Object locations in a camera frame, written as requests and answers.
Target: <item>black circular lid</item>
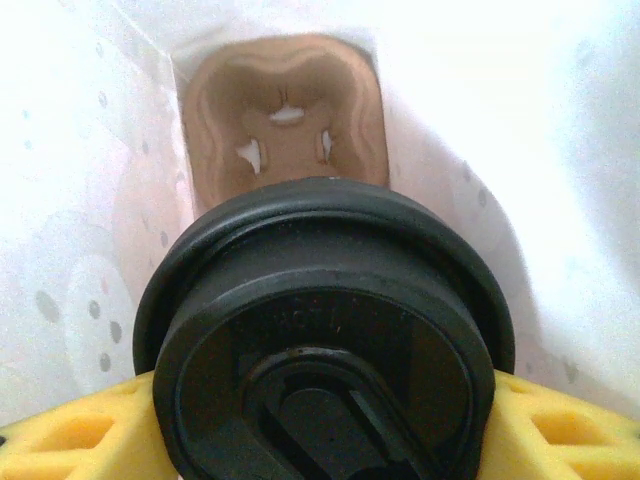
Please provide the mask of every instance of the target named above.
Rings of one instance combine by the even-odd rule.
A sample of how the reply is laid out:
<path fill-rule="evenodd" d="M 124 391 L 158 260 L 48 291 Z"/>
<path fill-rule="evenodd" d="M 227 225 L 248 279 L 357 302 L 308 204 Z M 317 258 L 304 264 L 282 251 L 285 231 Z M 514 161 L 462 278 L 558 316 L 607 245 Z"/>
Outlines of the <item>black circular lid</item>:
<path fill-rule="evenodd" d="M 156 370 L 186 480 L 473 478 L 514 341 L 491 272 L 437 217 L 315 178 L 181 236 L 143 296 L 134 360 Z"/>

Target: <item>tan silicone mold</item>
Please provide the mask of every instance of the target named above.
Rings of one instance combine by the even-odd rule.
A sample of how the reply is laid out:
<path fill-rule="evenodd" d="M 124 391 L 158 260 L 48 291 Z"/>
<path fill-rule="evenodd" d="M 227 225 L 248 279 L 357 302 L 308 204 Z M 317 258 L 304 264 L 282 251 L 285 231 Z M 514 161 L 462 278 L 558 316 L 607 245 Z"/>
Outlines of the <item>tan silicone mold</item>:
<path fill-rule="evenodd" d="M 304 115 L 271 117 L 287 105 Z M 310 176 L 388 184 L 375 73 L 360 52 L 332 37 L 271 37 L 221 48 L 191 80 L 183 116 L 194 185 L 207 209 L 260 186 Z M 238 154 L 252 140 L 259 173 Z"/>

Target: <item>white fabric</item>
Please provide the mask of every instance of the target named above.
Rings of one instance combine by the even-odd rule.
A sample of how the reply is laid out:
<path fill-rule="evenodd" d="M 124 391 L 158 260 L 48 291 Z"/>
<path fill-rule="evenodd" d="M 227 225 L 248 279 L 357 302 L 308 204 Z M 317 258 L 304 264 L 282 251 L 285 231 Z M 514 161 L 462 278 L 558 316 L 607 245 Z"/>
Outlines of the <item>white fabric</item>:
<path fill-rule="evenodd" d="M 307 31 L 371 53 L 392 188 L 494 270 L 517 373 L 640 418 L 638 2 L 445 3 L 14 4 L 0 424 L 133 375 L 140 285 L 194 218 L 184 85 L 222 43 Z"/>

